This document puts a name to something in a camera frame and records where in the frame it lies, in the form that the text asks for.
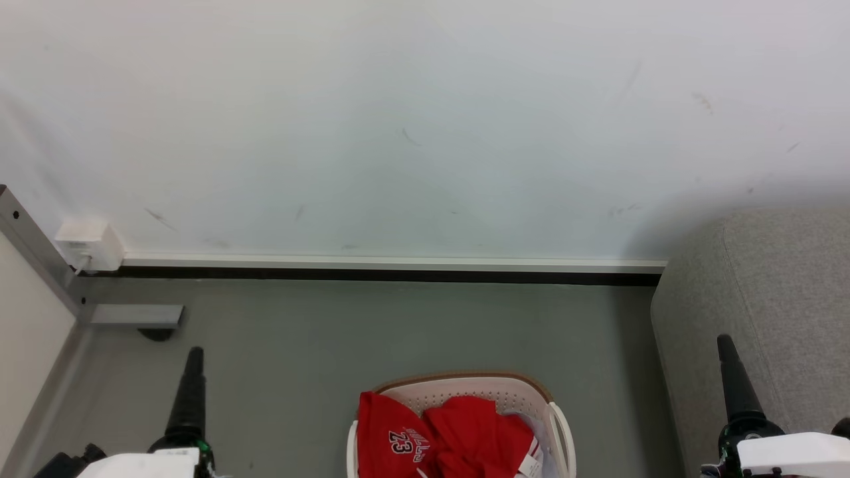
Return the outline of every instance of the white wall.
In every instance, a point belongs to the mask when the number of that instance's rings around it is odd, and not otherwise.
[[[663,259],[850,200],[841,0],[0,0],[0,178],[136,256]]]

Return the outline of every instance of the fabric upholstery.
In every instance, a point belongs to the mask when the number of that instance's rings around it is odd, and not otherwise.
[[[850,209],[763,209],[693,234],[652,320],[686,475],[726,423],[717,335],[732,336],[768,418],[828,432],[850,415]]]

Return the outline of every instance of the laundry basket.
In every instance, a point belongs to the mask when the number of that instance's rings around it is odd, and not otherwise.
[[[422,412],[439,407],[453,396],[474,395],[496,403],[499,413],[520,412],[546,425],[540,438],[555,459],[559,478],[575,478],[575,446],[564,413],[552,395],[534,379],[519,373],[442,373],[396,380],[377,387],[375,393],[388,396]],[[348,430],[346,446],[348,478],[357,474],[357,421]]]

